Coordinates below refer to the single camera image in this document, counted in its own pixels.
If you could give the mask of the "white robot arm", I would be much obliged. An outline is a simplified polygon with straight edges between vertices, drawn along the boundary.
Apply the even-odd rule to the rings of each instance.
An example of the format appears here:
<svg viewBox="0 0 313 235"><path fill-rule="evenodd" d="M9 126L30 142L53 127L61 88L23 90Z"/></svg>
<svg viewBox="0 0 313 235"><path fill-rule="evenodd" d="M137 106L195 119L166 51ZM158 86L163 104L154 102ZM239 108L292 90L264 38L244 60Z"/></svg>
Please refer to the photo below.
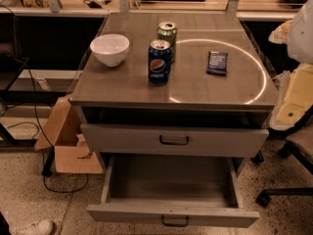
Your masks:
<svg viewBox="0 0 313 235"><path fill-rule="evenodd" d="M313 106L313 0L272 31L268 40L286 44L289 57L299 62L294 71L283 72L280 98L270 119L271 128L287 130Z"/></svg>

